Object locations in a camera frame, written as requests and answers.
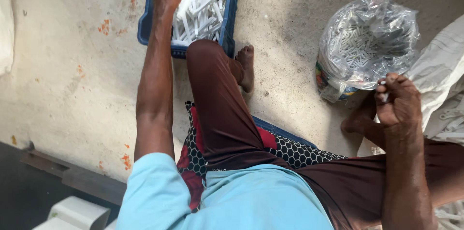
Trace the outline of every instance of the foot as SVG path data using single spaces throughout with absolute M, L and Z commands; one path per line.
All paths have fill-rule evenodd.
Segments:
M 243 87 L 246 93 L 252 92 L 255 87 L 255 72 L 253 70 L 254 53 L 255 48 L 253 48 L 253 45 L 245 46 L 235 57 L 235 60 L 240 62 L 245 70 L 245 75 L 239 85 Z
M 372 122 L 377 113 L 377 106 L 374 99 L 375 91 L 368 94 L 361 106 L 355 110 L 348 118 L 341 123 L 341 130 L 346 133 L 364 134 L 364 124 Z

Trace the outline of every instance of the man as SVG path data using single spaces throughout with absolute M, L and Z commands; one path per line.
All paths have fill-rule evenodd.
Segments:
M 389 73 L 380 80 L 386 84 L 378 86 L 376 103 L 369 98 L 342 124 L 386 155 L 293 170 L 264 151 L 238 90 L 253 89 L 253 47 L 232 60 L 217 43 L 201 40 L 189 46 L 187 66 L 208 173 L 201 210 L 191 214 L 172 140 L 170 32 L 180 1 L 154 0 L 137 95 L 136 162 L 118 229 L 344 230 L 382 223 L 387 230 L 432 230 L 432 207 L 464 198 L 464 148 L 424 140 L 421 96 L 405 77 Z M 376 113 L 380 124 L 372 121 Z

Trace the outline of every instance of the blue plastic crate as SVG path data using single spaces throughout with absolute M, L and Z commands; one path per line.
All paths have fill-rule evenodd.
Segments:
M 237 11 L 238 0 L 226 0 L 224 20 L 221 26 L 219 35 L 219 45 L 222 46 L 226 55 L 230 58 L 234 57 L 235 40 L 233 40 L 233 29 L 235 25 L 235 12 Z M 153 17 L 153 0 L 145 1 L 145 12 L 139 19 L 139 28 L 137 31 L 137 39 L 143 45 L 148 45 L 150 38 L 151 24 Z M 185 51 L 187 47 L 171 45 L 171 55 L 173 58 L 185 59 Z

